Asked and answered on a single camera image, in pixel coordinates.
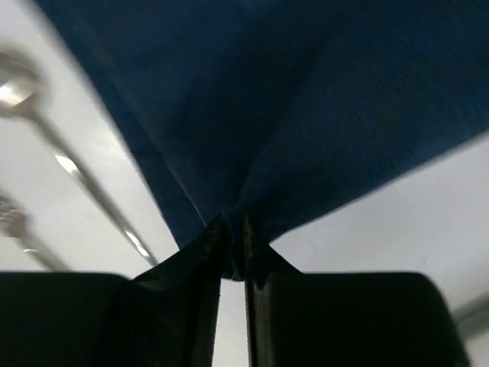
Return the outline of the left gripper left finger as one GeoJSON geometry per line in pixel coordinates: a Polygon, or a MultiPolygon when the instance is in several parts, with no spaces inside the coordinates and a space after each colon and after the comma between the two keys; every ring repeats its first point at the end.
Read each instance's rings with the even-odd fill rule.
{"type": "Polygon", "coordinates": [[[187,247],[134,279],[4,272],[3,366],[209,366],[224,248],[216,218],[187,247]]]}

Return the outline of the silver metal spoon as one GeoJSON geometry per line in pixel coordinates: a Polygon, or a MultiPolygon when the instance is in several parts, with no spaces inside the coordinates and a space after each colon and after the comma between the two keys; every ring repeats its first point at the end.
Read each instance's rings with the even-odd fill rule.
{"type": "Polygon", "coordinates": [[[49,144],[57,163],[99,205],[126,241],[152,266],[158,260],[124,213],[79,155],[63,140],[37,105],[45,84],[31,60],[19,53],[1,52],[1,117],[29,121],[49,144]]]}

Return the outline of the silver metal fork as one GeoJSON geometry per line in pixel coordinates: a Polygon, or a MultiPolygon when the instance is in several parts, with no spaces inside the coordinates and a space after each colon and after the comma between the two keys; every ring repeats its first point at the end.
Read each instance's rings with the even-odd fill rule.
{"type": "Polygon", "coordinates": [[[6,195],[1,195],[1,233],[13,238],[22,251],[48,271],[70,271],[63,259],[30,230],[29,215],[6,195]]]}

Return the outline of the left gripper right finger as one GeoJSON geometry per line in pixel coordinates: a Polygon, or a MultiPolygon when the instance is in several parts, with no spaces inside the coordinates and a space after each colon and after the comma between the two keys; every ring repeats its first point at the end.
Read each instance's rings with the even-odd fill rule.
{"type": "Polygon", "coordinates": [[[417,272],[302,273],[242,228],[252,366],[467,366],[439,289],[417,272]]]}

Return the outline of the navy whale placemat cloth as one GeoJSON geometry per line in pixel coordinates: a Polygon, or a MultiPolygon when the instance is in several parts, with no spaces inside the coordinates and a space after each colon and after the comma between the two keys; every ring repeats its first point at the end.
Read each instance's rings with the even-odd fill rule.
{"type": "Polygon", "coordinates": [[[41,1],[176,243],[267,242],[488,128],[486,1],[41,1]]]}

